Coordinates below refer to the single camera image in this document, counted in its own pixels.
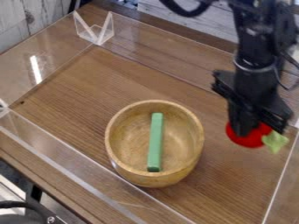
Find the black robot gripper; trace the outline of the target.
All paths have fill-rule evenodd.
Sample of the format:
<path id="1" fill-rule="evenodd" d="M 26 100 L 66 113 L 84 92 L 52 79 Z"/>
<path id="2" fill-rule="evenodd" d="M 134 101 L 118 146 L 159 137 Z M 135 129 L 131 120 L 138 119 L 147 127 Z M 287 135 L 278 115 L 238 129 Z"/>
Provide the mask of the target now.
<path id="1" fill-rule="evenodd" d="M 238 137 L 246 137 L 265 123 L 283 134 L 294 111 L 278 93 L 279 68 L 277 57 L 263 66 L 246 66 L 234 60 L 235 71 L 215 70 L 211 89 L 229 102 L 230 126 Z"/>

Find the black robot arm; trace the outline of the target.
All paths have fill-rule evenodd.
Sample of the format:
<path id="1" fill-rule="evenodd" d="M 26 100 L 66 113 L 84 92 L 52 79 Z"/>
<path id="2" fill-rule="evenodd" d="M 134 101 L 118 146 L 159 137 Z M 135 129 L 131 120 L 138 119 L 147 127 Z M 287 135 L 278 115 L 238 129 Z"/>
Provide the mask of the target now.
<path id="1" fill-rule="evenodd" d="M 283 133 L 294 111 L 278 89 L 299 87 L 282 82 L 285 64 L 299 63 L 289 53 L 298 43 L 294 0 L 237 0 L 233 9 L 238 32 L 235 70 L 217 70 L 213 90 L 229 102 L 229 123 L 234 133 L 246 137 L 262 125 Z"/>

